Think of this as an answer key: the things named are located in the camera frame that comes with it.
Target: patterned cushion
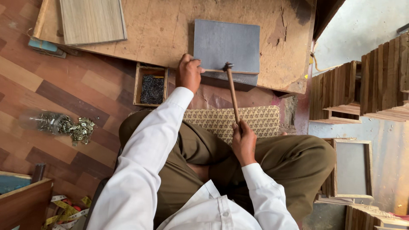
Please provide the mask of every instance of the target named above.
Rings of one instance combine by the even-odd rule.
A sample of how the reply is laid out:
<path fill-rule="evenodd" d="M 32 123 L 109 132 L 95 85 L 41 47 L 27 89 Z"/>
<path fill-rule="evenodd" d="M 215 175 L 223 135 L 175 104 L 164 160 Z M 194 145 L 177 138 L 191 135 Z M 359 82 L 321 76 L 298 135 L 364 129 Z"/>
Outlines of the patterned cushion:
<path fill-rule="evenodd" d="M 278 136 L 280 110 L 277 106 L 239 108 L 239 115 L 254 130 L 258 138 Z M 231 145 L 234 122 L 232 108 L 188 109 L 183 120 L 198 125 Z"/>

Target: hammer head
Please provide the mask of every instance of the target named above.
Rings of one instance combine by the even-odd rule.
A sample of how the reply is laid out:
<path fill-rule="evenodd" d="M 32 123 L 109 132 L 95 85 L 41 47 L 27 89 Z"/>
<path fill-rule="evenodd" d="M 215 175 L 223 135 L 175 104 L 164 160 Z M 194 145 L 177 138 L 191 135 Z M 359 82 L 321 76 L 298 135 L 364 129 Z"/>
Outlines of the hammer head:
<path fill-rule="evenodd" d="M 230 62 L 226 62 L 226 65 L 223 67 L 223 71 L 226 72 L 227 69 L 231 69 L 234 65 Z"/>

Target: shirt cuff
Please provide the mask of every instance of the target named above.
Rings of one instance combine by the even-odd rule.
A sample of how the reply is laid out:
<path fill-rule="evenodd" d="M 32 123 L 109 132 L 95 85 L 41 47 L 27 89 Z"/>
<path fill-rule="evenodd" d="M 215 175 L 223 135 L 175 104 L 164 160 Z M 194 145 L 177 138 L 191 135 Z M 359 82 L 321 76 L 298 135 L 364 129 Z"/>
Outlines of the shirt cuff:
<path fill-rule="evenodd" d="M 270 183 L 268 180 L 269 177 L 266 177 L 266 174 L 258 163 L 241 167 L 241 170 L 243 171 L 244 179 L 246 180 L 249 189 L 260 188 Z"/>
<path fill-rule="evenodd" d="M 166 102 L 177 104 L 182 109 L 186 110 L 193 99 L 193 92 L 185 87 L 177 87 L 171 95 L 166 99 Z"/>

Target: wooden hammer handle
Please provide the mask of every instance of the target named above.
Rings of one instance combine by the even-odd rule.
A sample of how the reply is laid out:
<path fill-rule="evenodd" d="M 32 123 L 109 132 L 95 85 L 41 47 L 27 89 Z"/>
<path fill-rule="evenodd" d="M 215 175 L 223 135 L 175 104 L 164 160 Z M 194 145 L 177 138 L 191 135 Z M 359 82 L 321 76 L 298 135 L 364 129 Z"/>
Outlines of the wooden hammer handle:
<path fill-rule="evenodd" d="M 227 69 L 227 77 L 229 78 L 229 83 L 230 83 L 231 100 L 233 101 L 233 109 L 234 109 L 234 116 L 236 118 L 236 124 L 240 127 L 240 117 L 238 116 L 236 91 L 234 90 L 233 76 L 231 74 L 230 68 Z"/>

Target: white shirt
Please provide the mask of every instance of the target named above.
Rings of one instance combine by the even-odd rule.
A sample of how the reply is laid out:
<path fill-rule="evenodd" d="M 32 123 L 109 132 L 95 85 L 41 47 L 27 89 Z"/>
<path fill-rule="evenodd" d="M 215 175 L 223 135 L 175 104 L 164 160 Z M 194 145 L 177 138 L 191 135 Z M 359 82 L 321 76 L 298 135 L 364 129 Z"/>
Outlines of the white shirt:
<path fill-rule="evenodd" d="M 178 87 L 141 122 L 98 198 L 88 230 L 153 229 L 161 182 L 158 173 L 176 143 L 183 114 L 192 98 L 189 89 Z M 258 163 L 244 166 L 242 171 L 254 216 L 221 196 L 209 181 L 158 229 L 298 229 L 285 206 L 283 186 L 265 174 Z"/>

